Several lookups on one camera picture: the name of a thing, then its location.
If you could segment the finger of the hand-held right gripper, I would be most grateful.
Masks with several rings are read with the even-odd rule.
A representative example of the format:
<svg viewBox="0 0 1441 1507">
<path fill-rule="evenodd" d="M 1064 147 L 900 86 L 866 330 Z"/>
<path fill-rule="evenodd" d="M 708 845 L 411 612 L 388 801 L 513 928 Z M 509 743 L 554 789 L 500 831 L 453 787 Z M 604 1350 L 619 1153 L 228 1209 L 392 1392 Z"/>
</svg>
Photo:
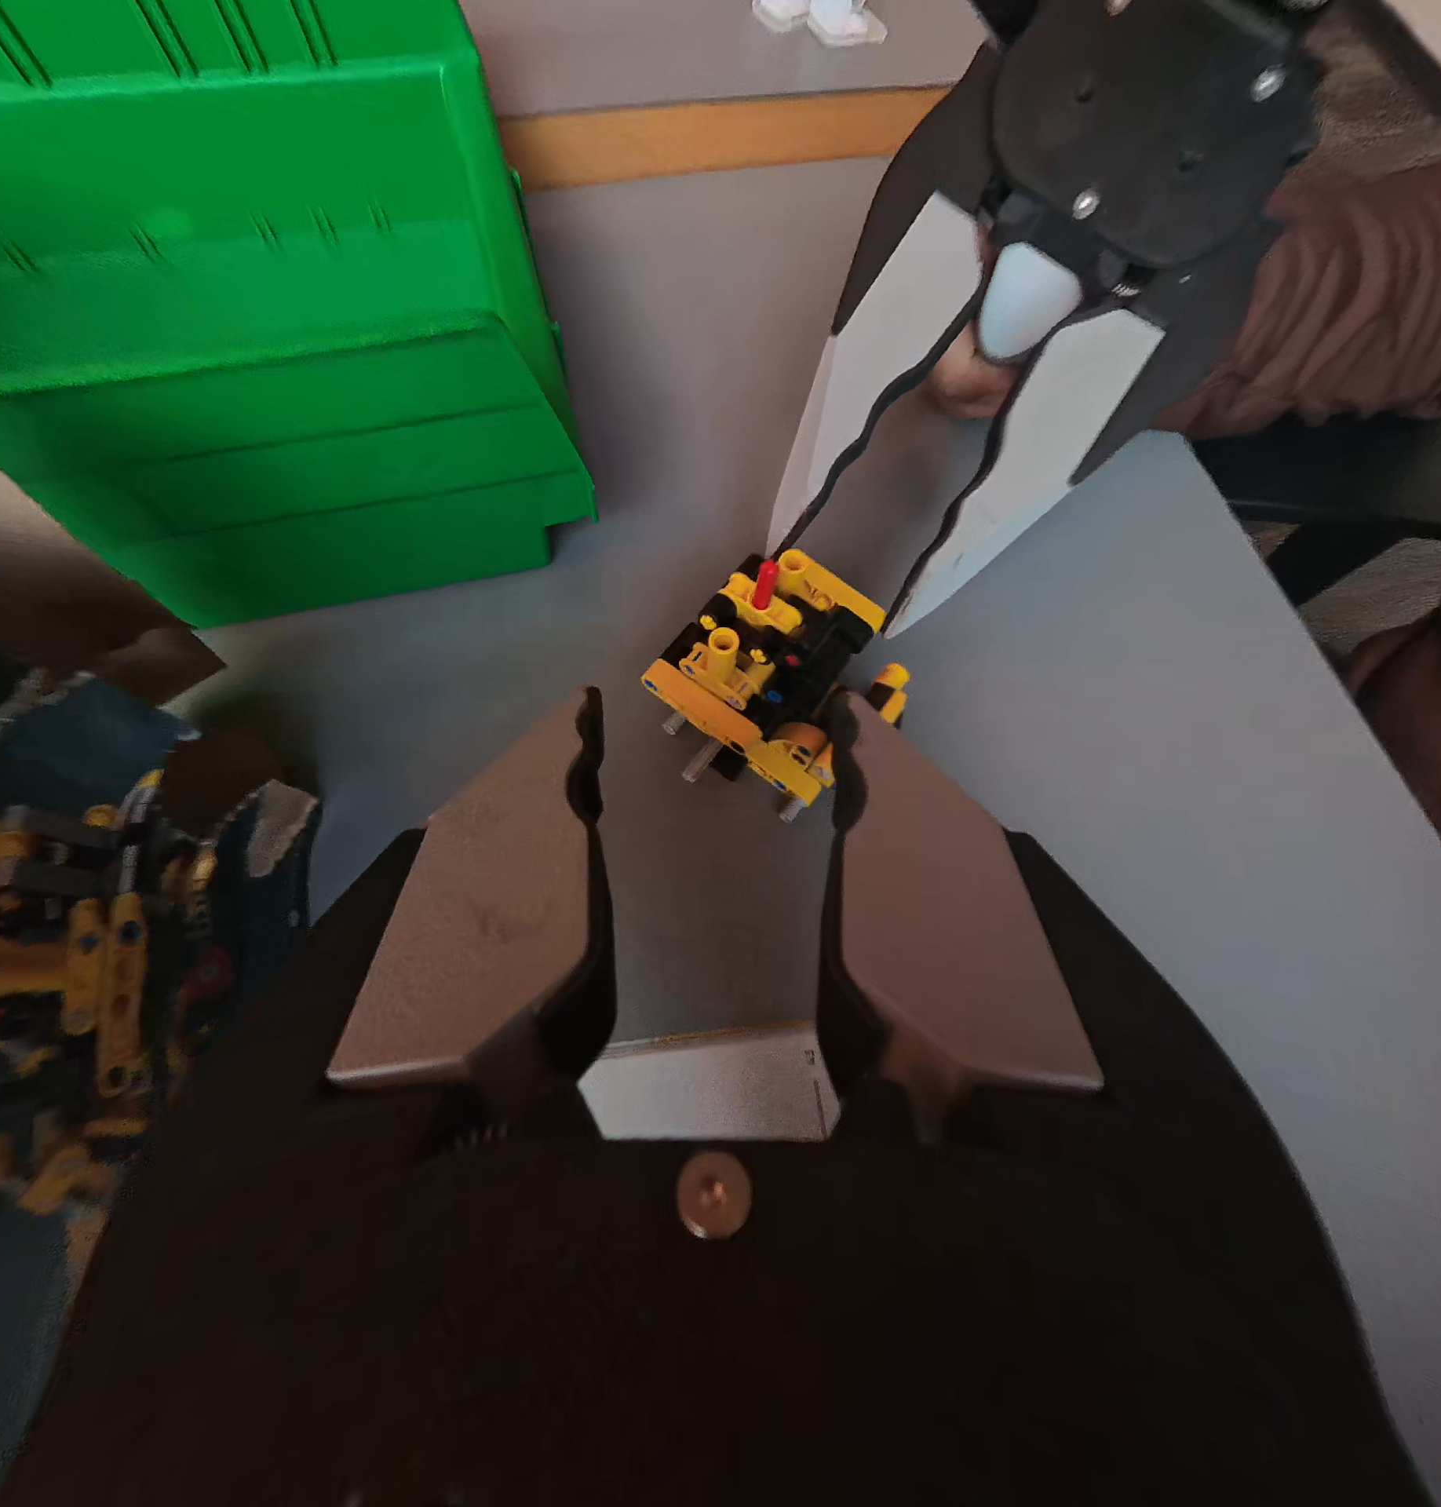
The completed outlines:
<svg viewBox="0 0 1441 1507">
<path fill-rule="evenodd" d="M 975 53 L 885 170 L 773 504 L 767 554 L 790 550 L 883 413 L 920 384 L 975 307 L 979 207 L 995 180 L 991 107 L 1004 57 Z"/>
<path fill-rule="evenodd" d="M 1274 230 L 1155 275 L 1131 300 L 1070 313 L 1025 354 L 975 481 L 954 500 L 885 627 L 937 614 L 1232 352 Z"/>
</svg>

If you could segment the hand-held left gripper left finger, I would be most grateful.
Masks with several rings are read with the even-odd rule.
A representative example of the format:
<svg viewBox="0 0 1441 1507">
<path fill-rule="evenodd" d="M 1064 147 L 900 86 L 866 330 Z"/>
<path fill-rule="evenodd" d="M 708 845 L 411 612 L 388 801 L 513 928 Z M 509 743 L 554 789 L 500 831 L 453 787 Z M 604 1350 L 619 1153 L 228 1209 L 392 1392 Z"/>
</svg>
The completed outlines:
<svg viewBox="0 0 1441 1507">
<path fill-rule="evenodd" d="M 579 1084 L 617 1018 L 594 687 L 423 828 L 328 1080 L 338 1090 Z"/>
</svg>

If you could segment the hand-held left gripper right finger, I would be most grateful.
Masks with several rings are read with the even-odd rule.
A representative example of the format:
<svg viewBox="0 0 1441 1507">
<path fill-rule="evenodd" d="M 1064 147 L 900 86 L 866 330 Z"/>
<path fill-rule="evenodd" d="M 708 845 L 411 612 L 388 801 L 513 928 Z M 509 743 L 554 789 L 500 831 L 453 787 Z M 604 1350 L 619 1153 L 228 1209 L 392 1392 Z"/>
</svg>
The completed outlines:
<svg viewBox="0 0 1441 1507">
<path fill-rule="evenodd" d="M 1104 1072 L 1006 830 L 862 695 L 837 697 L 817 1040 L 839 1097 L 1091 1097 Z"/>
</svg>

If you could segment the yellow black lego model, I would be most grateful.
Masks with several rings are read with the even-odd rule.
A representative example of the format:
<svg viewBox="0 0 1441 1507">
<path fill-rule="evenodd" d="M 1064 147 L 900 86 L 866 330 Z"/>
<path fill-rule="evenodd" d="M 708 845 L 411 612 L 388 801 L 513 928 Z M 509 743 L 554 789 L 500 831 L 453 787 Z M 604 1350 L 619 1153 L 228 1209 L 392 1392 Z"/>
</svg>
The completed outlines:
<svg viewBox="0 0 1441 1507">
<path fill-rule="evenodd" d="M 887 612 L 800 550 L 750 556 L 642 675 L 665 733 L 704 747 L 685 781 L 750 774 L 790 824 L 837 783 L 831 716 Z"/>
</svg>

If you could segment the person's right forearm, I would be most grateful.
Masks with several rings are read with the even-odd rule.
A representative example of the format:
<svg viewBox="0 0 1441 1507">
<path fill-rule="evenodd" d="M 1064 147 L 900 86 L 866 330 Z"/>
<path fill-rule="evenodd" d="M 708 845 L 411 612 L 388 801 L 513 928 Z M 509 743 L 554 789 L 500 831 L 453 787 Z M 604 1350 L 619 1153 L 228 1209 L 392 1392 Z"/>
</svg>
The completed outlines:
<svg viewBox="0 0 1441 1507">
<path fill-rule="evenodd" d="M 1441 161 L 1289 184 L 1234 350 L 1155 429 L 1191 440 L 1393 413 L 1441 419 Z"/>
</svg>

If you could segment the dark lego set box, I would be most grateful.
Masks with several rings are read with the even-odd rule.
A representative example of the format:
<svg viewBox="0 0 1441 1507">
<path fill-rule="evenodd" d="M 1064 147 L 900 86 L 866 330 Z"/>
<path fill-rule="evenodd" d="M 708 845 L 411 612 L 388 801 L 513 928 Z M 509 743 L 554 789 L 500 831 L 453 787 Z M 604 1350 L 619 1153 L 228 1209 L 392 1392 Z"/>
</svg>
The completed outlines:
<svg viewBox="0 0 1441 1507">
<path fill-rule="evenodd" d="M 72 1219 L 309 922 L 320 806 L 220 656 L 0 471 L 0 1205 Z"/>
</svg>

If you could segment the person's right hand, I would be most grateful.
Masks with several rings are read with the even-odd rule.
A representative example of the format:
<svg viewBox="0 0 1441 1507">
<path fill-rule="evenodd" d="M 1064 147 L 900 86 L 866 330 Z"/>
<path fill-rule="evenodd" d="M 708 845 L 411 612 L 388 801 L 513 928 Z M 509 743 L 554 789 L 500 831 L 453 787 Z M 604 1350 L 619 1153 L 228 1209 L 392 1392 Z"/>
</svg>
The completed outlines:
<svg viewBox="0 0 1441 1507">
<path fill-rule="evenodd" d="M 956 334 L 920 392 L 927 404 L 962 421 L 997 419 L 1022 379 L 1022 363 L 989 359 L 979 348 L 975 323 Z"/>
</svg>

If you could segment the black chair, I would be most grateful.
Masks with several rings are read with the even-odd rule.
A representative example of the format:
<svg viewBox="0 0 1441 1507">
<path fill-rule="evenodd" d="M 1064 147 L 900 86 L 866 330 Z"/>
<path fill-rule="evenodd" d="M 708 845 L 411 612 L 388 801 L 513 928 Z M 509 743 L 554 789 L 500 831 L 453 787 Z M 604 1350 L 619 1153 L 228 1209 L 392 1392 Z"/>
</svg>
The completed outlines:
<svg viewBox="0 0 1441 1507">
<path fill-rule="evenodd" d="M 1403 542 L 1441 542 L 1441 419 L 1284 421 L 1191 448 L 1239 521 L 1291 529 L 1266 567 L 1295 608 Z"/>
</svg>

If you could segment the white plastic piece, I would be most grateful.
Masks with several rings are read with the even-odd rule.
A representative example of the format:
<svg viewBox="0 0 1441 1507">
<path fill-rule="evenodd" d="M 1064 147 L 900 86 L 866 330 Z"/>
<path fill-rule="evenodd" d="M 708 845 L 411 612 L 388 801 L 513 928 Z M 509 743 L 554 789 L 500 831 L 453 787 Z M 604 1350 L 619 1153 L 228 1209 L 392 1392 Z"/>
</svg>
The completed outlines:
<svg viewBox="0 0 1441 1507">
<path fill-rule="evenodd" d="M 754 18 L 773 34 L 808 30 L 823 47 L 879 47 L 889 28 L 866 3 L 752 3 Z"/>
</svg>

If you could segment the person's leg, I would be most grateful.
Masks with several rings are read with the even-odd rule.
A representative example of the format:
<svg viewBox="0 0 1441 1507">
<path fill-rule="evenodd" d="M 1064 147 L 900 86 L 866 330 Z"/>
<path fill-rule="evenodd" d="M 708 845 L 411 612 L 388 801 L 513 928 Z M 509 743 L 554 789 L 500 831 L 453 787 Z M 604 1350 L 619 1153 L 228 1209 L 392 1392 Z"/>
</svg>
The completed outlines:
<svg viewBox="0 0 1441 1507">
<path fill-rule="evenodd" d="M 1441 839 L 1441 602 L 1359 645 L 1341 679 Z"/>
</svg>

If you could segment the large green plastic bin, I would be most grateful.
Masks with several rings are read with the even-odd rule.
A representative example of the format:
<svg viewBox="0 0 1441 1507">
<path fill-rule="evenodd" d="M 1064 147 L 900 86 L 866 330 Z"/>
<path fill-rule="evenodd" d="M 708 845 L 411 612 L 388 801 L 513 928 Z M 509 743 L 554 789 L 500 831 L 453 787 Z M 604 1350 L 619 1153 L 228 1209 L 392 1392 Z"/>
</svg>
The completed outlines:
<svg viewBox="0 0 1441 1507">
<path fill-rule="evenodd" d="M 0 471 L 195 629 L 598 517 L 453 3 L 0 3 Z"/>
</svg>

